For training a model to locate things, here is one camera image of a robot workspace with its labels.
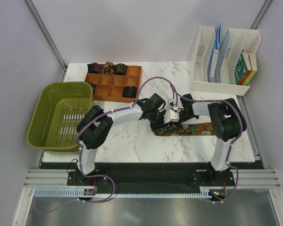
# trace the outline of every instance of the plastic basket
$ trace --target plastic basket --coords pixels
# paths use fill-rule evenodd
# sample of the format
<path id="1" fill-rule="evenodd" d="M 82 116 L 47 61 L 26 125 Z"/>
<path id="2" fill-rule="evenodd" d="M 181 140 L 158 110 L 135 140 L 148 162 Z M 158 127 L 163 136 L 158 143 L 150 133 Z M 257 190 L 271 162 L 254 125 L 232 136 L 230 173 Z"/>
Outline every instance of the plastic basket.
<path id="1" fill-rule="evenodd" d="M 56 82 L 42 91 L 27 134 L 35 149 L 73 152 L 76 126 L 94 105 L 92 87 L 86 82 Z"/>
<path id="2" fill-rule="evenodd" d="M 244 96 L 250 86 L 235 84 L 234 69 L 242 51 L 256 53 L 261 41 L 259 30 L 227 28 L 228 36 L 225 28 L 222 29 L 222 33 L 225 34 L 222 38 L 225 45 L 220 49 L 221 56 L 216 65 L 216 77 L 220 76 L 221 83 L 213 83 L 207 80 L 207 69 L 215 39 L 215 29 L 215 27 L 207 26 L 199 28 L 191 58 L 191 89 Z"/>

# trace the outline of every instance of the marble table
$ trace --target marble table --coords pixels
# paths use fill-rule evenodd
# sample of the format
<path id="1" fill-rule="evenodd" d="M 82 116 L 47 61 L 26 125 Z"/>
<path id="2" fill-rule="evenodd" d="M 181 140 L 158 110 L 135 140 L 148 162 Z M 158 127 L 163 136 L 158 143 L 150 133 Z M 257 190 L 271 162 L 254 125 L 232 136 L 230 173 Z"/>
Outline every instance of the marble table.
<path id="1" fill-rule="evenodd" d="M 126 65 L 142 66 L 142 82 L 154 76 L 168 78 L 180 94 L 191 93 L 194 99 L 227 99 L 236 96 L 206 92 L 191 92 L 189 77 L 190 62 L 126 62 Z M 84 81 L 87 64 L 71 63 L 64 81 Z M 149 82 L 141 91 L 140 98 L 159 94 L 165 100 L 172 100 L 172 91 L 163 80 Z M 115 108 L 124 103 L 95 101 L 102 108 Z M 187 123 L 209 122 L 201 116 Z M 216 145 L 215 136 L 157 137 L 146 120 L 130 121 L 112 127 L 105 143 L 98 148 L 97 162 L 208 162 Z M 45 152 L 43 162 L 70 162 L 78 153 Z M 247 132 L 234 144 L 233 162 L 254 162 L 253 151 Z"/>

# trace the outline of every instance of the metal floor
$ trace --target metal floor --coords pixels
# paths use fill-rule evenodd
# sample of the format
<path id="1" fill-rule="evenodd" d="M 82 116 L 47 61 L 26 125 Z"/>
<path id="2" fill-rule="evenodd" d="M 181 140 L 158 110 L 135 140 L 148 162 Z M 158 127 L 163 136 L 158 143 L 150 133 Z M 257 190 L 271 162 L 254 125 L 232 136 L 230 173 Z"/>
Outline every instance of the metal floor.
<path id="1" fill-rule="evenodd" d="M 40 211 L 73 198 L 34 197 Z M 27 226 L 278 226 L 266 190 L 237 190 L 224 204 L 199 199 L 115 198 L 105 203 L 69 204 L 51 214 L 31 208 Z"/>

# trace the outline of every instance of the white file organizer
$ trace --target white file organizer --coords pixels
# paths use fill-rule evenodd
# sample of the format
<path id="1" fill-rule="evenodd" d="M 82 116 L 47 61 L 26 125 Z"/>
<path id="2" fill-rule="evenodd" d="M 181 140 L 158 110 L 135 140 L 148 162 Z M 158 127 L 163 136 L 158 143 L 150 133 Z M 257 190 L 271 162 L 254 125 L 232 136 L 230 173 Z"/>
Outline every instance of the white file organizer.
<path id="1" fill-rule="evenodd" d="M 256 53 L 261 41 L 259 30 L 229 28 L 229 33 L 226 53 L 221 67 L 219 66 L 221 83 L 212 83 L 207 81 L 207 70 L 215 40 L 215 27 L 200 26 L 191 59 L 191 89 L 193 91 L 243 96 L 250 88 L 249 85 L 235 84 L 234 70 L 242 51 Z"/>

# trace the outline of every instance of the green plastic basket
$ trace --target green plastic basket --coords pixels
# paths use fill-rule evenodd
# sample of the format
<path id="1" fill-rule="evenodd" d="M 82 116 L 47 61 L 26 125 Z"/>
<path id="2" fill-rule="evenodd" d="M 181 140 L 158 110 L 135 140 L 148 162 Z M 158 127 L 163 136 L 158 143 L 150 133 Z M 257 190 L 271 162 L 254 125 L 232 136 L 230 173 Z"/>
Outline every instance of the green plastic basket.
<path id="1" fill-rule="evenodd" d="M 87 82 L 56 82 L 44 88 L 31 121 L 27 142 L 35 149 L 74 152 L 76 126 L 94 105 Z"/>

